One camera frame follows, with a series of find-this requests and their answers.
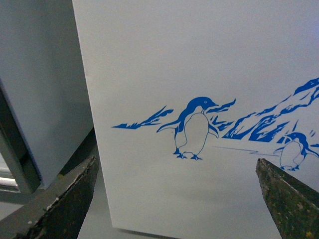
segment blue mountain illustration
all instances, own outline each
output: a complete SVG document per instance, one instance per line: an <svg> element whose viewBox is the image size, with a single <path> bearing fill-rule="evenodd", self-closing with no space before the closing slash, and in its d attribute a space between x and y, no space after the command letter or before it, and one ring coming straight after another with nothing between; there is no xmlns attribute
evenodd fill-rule
<svg viewBox="0 0 319 239"><path fill-rule="evenodd" d="M117 126L113 126L112 128L127 128L127 129L137 129L142 126L149 126L149 125L156 125L160 124L158 121L160 118L165 117L166 115L170 114L173 112L173 110L166 110L163 111L166 108L164 106L161 110L157 111L154 115L149 117L147 120L141 122L141 123L133 123L133 124L127 124L127 123L122 123Z"/></svg>
<svg viewBox="0 0 319 239"><path fill-rule="evenodd" d="M303 119L293 116L296 110L306 113L307 107L318 97L319 78L298 87L292 95L277 105L240 118L230 126L223 138L283 143L287 133L295 131L297 125L303 125Z"/></svg>

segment dark metal tool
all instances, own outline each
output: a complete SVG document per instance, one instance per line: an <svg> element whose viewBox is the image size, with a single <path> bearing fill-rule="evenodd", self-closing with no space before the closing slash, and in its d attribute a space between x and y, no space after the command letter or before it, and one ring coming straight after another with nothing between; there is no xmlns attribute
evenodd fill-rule
<svg viewBox="0 0 319 239"><path fill-rule="evenodd" d="M90 157L0 221L0 239L76 239L90 207L99 163Z"/></svg>
<svg viewBox="0 0 319 239"><path fill-rule="evenodd" d="M258 159L256 172L282 238L318 239L319 193L266 159Z"/></svg>

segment gray surface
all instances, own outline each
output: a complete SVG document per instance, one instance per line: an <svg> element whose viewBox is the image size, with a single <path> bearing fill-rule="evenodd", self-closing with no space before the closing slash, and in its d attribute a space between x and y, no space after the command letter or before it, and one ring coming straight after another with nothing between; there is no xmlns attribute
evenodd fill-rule
<svg viewBox="0 0 319 239"><path fill-rule="evenodd" d="M76 239L93 198L98 171L96 157L86 159L1 220L0 238Z"/></svg>
<svg viewBox="0 0 319 239"><path fill-rule="evenodd" d="M97 146L89 153L99 156ZM22 204L0 202L0 220L19 209ZM165 239L166 237L153 236L142 233L124 231L112 227L108 201L103 181L102 171L99 170L93 200L83 222L78 239Z"/></svg>
<svg viewBox="0 0 319 239"><path fill-rule="evenodd" d="M0 83L48 186L93 127L72 2L0 2Z"/></svg>

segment penguin flipper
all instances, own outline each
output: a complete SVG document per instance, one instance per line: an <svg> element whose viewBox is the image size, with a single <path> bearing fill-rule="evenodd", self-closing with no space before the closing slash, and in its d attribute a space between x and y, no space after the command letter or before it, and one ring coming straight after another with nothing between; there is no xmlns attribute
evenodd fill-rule
<svg viewBox="0 0 319 239"><path fill-rule="evenodd" d="M314 156L316 156L316 157L318 157L319 158L319 154L317 153L317 152L314 152L313 150L311 150L311 149L306 149L306 151L309 151L310 153L309 154L312 154L312 155L314 155Z"/></svg>
<svg viewBox="0 0 319 239"><path fill-rule="evenodd" d="M156 133L158 133L164 129L168 129L168 128L177 128L179 123L180 123L180 121L177 119L171 123L164 124L161 127L159 127L159 129L156 131Z"/></svg>
<svg viewBox="0 0 319 239"><path fill-rule="evenodd" d="M208 124L208 133L216 136L216 138L219 138L218 130L214 126L212 126L210 124Z"/></svg>

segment penguin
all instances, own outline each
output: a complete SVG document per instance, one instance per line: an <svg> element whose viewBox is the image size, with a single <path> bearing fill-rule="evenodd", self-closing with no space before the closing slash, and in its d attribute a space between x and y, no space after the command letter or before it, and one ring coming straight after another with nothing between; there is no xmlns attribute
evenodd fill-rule
<svg viewBox="0 0 319 239"><path fill-rule="evenodd" d="M209 108L216 107L208 97L197 97L191 100L178 119L162 125L157 132L173 128L177 158L187 158L185 154L192 154L192 159L199 160L198 154L205 146L208 134L219 137L218 130L209 123L206 112Z"/></svg>
<svg viewBox="0 0 319 239"><path fill-rule="evenodd" d="M307 137L303 133L293 132L286 136L291 141L285 147L276 150L282 151L280 156L281 169L290 171L299 169L299 165L304 161L307 154L312 154L319 158L319 154L309 148Z"/></svg>

